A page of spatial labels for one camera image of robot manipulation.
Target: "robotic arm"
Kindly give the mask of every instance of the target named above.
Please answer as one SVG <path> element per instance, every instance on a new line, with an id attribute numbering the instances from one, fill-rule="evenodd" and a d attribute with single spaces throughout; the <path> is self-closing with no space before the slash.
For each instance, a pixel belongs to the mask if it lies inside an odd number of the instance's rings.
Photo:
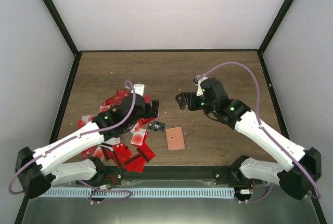
<path id="1" fill-rule="evenodd" d="M 245 177 L 278 184 L 291 197 L 298 200 L 304 198 L 312 189 L 312 184 L 292 159 L 272 142 L 262 127 L 306 169 L 314 181 L 321 177 L 321 154 L 314 148 L 306 150 L 291 142 L 263 121 L 259 125 L 256 113 L 242 101 L 229 99 L 216 78 L 202 77 L 194 79 L 194 82 L 198 86 L 196 93 L 181 93 L 176 96 L 180 109 L 203 110 L 208 118 L 247 136 L 277 161 L 271 163 L 241 156 L 232 165 L 233 176 L 239 181 Z"/>
<path id="2" fill-rule="evenodd" d="M 63 163 L 89 147 L 119 137 L 131 129 L 140 118 L 158 116 L 159 101 L 146 103 L 143 98 L 145 91 L 143 85 L 134 85 L 134 89 L 136 94 L 133 111 L 127 120 L 117 128 L 96 132 L 97 129 L 118 124 L 125 118 L 131 108 L 133 91 L 119 106 L 100 112 L 91 122 L 76 132 L 45 147 L 33 151 L 29 147 L 25 147 L 18 152 L 16 172 L 29 161 L 41 156 L 18 175 L 28 199 L 35 198 L 50 187 L 61 183 L 85 180 L 88 184 L 96 184 L 104 178 L 106 170 L 98 157 L 91 157 L 77 163 Z"/>

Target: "cable tray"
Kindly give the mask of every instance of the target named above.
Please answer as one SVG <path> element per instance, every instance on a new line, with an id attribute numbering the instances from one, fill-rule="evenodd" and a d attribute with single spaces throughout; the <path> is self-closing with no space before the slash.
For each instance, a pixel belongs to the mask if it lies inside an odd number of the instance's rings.
<path id="1" fill-rule="evenodd" d="M 233 199 L 234 188 L 113 188 L 110 192 L 95 192 L 93 197 L 100 198 L 122 198 L 127 193 L 117 192 L 119 190 L 130 190 L 133 192 L 131 198 L 211 198 L 211 199 Z M 87 198 L 92 190 L 90 188 L 58 188 L 53 187 L 39 197 L 66 197 Z"/>

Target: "white wall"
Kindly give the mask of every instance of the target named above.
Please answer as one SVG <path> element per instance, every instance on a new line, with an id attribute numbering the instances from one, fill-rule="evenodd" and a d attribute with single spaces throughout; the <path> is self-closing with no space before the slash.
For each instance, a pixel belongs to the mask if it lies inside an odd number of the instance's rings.
<path id="1" fill-rule="evenodd" d="M 259 48 L 284 0 L 53 0 L 79 50 Z"/>
<path id="2" fill-rule="evenodd" d="M 318 181 L 333 223 L 333 4 L 295 0 L 264 54 L 291 139 L 322 154 Z"/>
<path id="3" fill-rule="evenodd" d="M 0 222 L 13 224 L 23 199 L 7 191 L 17 152 L 47 144 L 73 55 L 42 0 L 0 5 Z"/>

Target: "gray wall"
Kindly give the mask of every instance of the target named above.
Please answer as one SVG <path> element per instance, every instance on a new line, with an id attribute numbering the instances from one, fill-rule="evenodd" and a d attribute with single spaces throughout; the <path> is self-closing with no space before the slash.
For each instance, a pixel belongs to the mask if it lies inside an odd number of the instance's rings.
<path id="1" fill-rule="evenodd" d="M 318 184 L 333 223 L 333 3 L 295 0 L 264 54 L 291 140 L 322 153 Z"/>
<path id="2" fill-rule="evenodd" d="M 7 191 L 17 152 L 47 144 L 73 55 L 42 0 L 0 7 L 0 222 L 12 224 L 23 199 Z"/>

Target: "wooden surface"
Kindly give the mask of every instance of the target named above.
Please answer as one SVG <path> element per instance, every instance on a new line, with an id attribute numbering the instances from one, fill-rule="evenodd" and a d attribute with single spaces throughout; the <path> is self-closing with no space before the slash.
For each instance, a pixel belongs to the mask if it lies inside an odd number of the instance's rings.
<path id="1" fill-rule="evenodd" d="M 131 80 L 147 85 L 151 99 L 160 100 L 158 121 L 166 123 L 167 128 L 182 127 L 184 132 L 186 149 L 169 151 L 165 133 L 149 131 L 147 143 L 156 157 L 147 165 L 230 165 L 240 155 L 273 161 L 247 137 L 206 118 L 201 111 L 182 111 L 175 101 L 175 95 L 181 91 L 197 90 L 194 76 L 227 61 L 241 62 L 254 72 L 261 90 L 261 119 L 279 130 L 256 52 L 86 52 L 80 61 L 59 138 L 77 130 L 83 115 L 97 114 L 104 100 L 123 88 L 125 80 Z M 211 76 L 222 82 L 231 99 L 240 99 L 255 109 L 255 86 L 245 69 L 228 65 Z M 125 134 L 126 144 L 131 135 Z"/>

